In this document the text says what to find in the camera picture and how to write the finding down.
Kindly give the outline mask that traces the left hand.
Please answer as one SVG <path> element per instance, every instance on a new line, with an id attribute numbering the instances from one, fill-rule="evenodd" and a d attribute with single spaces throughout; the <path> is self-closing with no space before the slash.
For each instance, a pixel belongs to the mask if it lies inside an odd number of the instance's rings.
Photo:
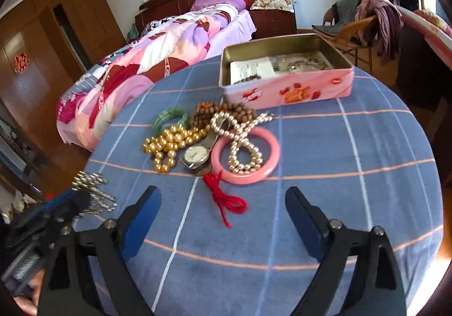
<path id="1" fill-rule="evenodd" d="M 41 286 L 44 278 L 44 269 L 37 272 L 30 280 L 28 285 L 31 287 L 31 296 L 24 297 L 19 295 L 14 297 L 15 302 L 26 315 L 37 316 L 38 315 L 38 303 L 41 294 Z"/>

